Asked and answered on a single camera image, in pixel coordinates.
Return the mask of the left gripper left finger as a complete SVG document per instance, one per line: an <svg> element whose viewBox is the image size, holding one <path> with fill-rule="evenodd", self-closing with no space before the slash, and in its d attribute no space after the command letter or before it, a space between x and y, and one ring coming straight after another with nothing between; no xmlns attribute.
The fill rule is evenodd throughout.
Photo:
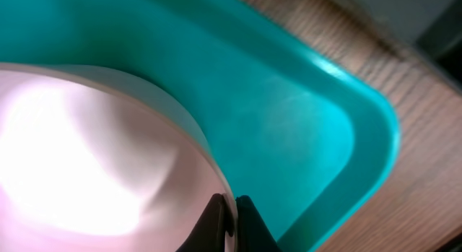
<svg viewBox="0 0 462 252"><path fill-rule="evenodd" d="M223 195L214 194L177 252L224 252L226 232L227 204Z"/></svg>

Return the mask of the large white round plate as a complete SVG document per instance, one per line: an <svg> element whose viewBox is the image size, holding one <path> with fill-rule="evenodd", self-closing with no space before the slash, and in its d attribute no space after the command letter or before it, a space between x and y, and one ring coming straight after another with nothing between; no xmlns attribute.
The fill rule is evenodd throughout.
<svg viewBox="0 0 462 252"><path fill-rule="evenodd" d="M155 84L88 65L1 65L1 249L176 251L237 209L193 116Z"/></svg>

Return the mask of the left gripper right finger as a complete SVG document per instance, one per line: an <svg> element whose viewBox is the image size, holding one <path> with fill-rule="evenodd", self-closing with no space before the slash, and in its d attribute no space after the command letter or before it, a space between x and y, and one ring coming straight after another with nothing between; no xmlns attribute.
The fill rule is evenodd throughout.
<svg viewBox="0 0 462 252"><path fill-rule="evenodd" d="M281 252L249 196L236 198L237 250L239 252Z"/></svg>

